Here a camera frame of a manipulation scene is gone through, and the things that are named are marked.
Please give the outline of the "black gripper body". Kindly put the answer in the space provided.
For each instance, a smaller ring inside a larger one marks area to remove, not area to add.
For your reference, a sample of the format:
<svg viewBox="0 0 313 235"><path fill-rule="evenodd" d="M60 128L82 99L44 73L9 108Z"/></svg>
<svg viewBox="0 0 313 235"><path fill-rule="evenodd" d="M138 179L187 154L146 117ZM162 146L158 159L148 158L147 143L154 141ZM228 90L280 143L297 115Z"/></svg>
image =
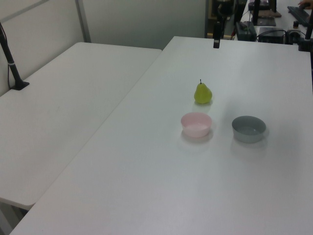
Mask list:
<svg viewBox="0 0 313 235"><path fill-rule="evenodd" d="M231 16L233 14L232 0L216 0L216 4L219 16Z"/></svg>

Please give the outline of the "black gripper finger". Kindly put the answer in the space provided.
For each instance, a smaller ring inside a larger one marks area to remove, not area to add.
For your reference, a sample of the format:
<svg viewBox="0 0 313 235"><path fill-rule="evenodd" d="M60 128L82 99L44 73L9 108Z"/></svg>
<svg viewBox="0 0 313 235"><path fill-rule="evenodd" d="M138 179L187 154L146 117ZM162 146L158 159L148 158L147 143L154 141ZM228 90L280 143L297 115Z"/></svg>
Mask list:
<svg viewBox="0 0 313 235"><path fill-rule="evenodd" d="M217 21L214 23L214 29L213 29L213 48L219 48L220 47L220 40L222 38L223 34L223 17L218 16Z"/></svg>

